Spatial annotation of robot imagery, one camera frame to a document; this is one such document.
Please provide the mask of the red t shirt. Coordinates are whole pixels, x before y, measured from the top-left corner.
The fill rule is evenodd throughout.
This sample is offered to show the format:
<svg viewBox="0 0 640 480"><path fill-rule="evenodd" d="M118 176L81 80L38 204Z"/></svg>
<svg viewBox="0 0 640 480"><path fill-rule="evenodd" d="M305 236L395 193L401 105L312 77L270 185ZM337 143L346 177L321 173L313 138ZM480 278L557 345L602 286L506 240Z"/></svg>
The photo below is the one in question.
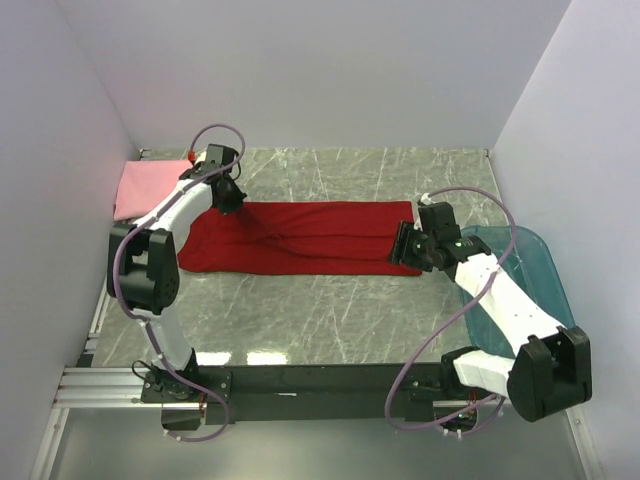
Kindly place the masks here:
<svg viewBox="0 0 640 480"><path fill-rule="evenodd" d="M407 201L247 202L200 215L178 264L191 273L415 277L388 260L399 223L412 219Z"/></svg>

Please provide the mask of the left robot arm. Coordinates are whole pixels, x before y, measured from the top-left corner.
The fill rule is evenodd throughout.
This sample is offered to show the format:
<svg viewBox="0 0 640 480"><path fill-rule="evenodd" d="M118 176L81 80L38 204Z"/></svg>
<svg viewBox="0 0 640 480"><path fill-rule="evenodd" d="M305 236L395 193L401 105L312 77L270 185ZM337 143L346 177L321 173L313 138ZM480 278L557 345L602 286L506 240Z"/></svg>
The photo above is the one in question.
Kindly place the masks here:
<svg viewBox="0 0 640 480"><path fill-rule="evenodd" d="M152 387L185 401L195 394L222 403L224 396L201 379L196 354L177 320L178 253L195 220L215 208L232 213L243 205L229 175L245 150L210 144L170 193L133 223L116 223L109 236L107 290L125 315L142 327L154 354Z"/></svg>

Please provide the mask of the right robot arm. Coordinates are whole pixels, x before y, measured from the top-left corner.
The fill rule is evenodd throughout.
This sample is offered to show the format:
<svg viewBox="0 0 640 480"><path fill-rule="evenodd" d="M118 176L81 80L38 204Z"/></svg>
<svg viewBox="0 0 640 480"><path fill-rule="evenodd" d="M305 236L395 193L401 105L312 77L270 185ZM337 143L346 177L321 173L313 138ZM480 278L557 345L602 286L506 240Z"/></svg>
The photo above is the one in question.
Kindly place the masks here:
<svg viewBox="0 0 640 480"><path fill-rule="evenodd" d="M444 272L484 310L511 352L505 357L472 346L443 355L439 389L455 395L476 388L506 397L529 422L589 401L592 365L586 332L546 313L483 240L463 236L449 203L420 204L418 219L417 224L400 223L391 262Z"/></svg>

